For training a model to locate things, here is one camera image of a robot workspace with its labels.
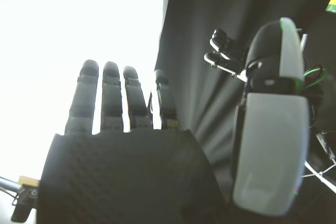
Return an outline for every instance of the green cable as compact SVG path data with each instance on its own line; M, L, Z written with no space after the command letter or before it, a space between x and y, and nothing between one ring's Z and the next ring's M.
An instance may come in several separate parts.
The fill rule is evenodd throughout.
M319 71L319 70L320 70L319 68L312 69L312 70L306 72L304 75L307 76L307 75L309 75L309 74L311 74L313 72ZM320 79L318 79L317 81L309 84L308 86L304 87L303 89L310 88L310 87L312 87L312 86L320 83L321 81L323 81L328 76L328 71L325 68L323 68L322 71L324 72L324 75Z

